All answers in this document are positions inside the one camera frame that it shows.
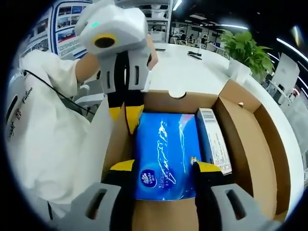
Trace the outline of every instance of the green plant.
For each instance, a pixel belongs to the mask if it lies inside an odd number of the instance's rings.
[[[253,76],[259,76],[258,78],[261,77],[262,80],[266,75],[266,71],[272,73],[273,63],[264,51],[270,48],[257,46],[249,31],[235,35],[228,30],[223,31],[224,33],[220,36],[221,42],[225,43],[225,51],[231,58],[250,67]]]

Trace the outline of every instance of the barcode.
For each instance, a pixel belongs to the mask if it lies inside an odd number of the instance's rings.
[[[203,120],[209,123],[216,123],[214,113],[211,111],[201,111]]]

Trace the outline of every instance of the poster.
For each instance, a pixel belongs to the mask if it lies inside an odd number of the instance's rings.
[[[61,59],[82,57],[86,48],[79,43],[75,33],[75,25],[83,9],[91,4],[91,0],[59,1],[55,3],[52,13],[52,52]]]
[[[51,7],[43,16],[38,20],[35,26],[31,29],[29,36],[29,44],[26,50],[21,54],[21,58],[33,50],[48,51],[51,48],[50,35],[50,21],[53,7]]]

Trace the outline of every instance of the open cardboard box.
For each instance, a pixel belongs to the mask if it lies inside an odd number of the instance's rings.
[[[187,92],[183,98],[174,99],[168,91],[150,91],[144,98],[145,111],[195,114],[198,108],[215,112],[235,183],[256,199],[268,218],[285,212],[290,198],[286,153],[271,117],[251,93],[229,80],[219,95]],[[110,137],[102,178],[114,164],[132,159],[132,142],[122,107]],[[133,230],[197,231],[194,198],[136,201]]]

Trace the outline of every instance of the blue tissue box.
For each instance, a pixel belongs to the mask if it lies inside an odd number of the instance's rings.
[[[195,197],[191,157],[201,160],[194,115],[143,113],[136,135],[136,199]]]

